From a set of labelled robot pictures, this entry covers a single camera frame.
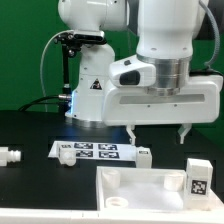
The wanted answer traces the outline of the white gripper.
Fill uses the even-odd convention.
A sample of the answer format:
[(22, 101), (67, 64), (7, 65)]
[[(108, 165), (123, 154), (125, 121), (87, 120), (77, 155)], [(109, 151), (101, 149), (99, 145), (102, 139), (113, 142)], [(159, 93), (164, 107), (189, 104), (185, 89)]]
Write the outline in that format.
[(220, 110), (223, 78), (194, 76), (177, 95), (157, 97), (144, 88), (118, 88), (108, 82), (102, 106), (102, 120), (108, 126), (126, 126), (130, 144), (135, 145), (134, 125), (182, 124), (180, 143), (192, 128), (189, 123), (210, 123)]

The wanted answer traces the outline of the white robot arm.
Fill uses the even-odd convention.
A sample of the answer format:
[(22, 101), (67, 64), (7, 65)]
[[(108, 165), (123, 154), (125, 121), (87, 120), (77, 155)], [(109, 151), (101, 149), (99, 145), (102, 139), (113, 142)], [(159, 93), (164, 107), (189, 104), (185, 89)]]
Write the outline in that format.
[(223, 79), (192, 73), (192, 42), (202, 28), (218, 33), (222, 0), (59, 0), (79, 83), (66, 117), (82, 126), (210, 123), (220, 110)]

